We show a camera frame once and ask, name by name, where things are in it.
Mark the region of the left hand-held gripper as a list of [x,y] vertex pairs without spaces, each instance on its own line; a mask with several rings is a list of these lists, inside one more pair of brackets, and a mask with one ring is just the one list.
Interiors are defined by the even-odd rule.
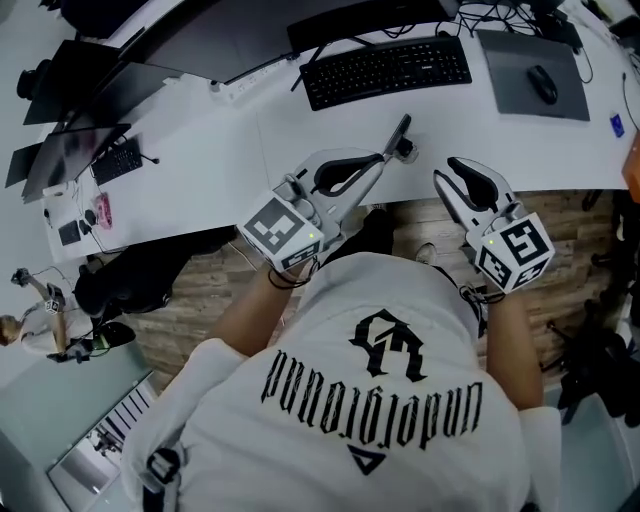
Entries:
[[342,241],[340,222],[382,174],[383,156],[340,148],[313,153],[237,223],[245,241],[281,273]]

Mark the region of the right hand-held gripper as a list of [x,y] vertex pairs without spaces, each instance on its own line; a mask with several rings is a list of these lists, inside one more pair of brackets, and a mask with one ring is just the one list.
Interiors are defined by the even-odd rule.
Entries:
[[[449,157],[447,164],[466,191],[439,170],[434,185],[453,221],[470,229],[466,242],[474,251],[474,266],[504,294],[538,279],[555,255],[539,216],[512,202],[507,181],[488,166],[461,157]],[[496,214],[480,223],[490,213]]]

